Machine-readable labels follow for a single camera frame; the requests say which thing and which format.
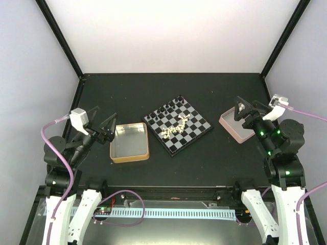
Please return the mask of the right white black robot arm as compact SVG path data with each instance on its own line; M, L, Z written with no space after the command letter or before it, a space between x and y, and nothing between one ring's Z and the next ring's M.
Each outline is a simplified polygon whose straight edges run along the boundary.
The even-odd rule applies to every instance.
M288 101L275 95L268 106L235 98L236 121L243 129L253 130L265 151L264 171L274 195L277 220L265 205L252 181L236 183L233 202L249 210L263 244L309 244L305 209L301 197L306 193L303 165L297 153L304 145L304 126L293 119L281 123Z

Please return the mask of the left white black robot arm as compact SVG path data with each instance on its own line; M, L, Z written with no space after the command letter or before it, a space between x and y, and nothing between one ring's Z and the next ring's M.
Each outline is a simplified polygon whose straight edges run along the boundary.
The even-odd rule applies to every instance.
M99 107L89 111L76 108L41 129L41 137L45 141L43 160L50 169L45 178L46 222L43 244L82 244L96 207L109 200L107 181L90 178L83 188L76 213L71 214L82 175L78 166L86 159L94 143L105 144L112 142L115 137L118 115L114 113L100 126L94 127L99 110ZM61 136L46 137L45 130L48 127L65 120L70 120L77 130L71 141Z

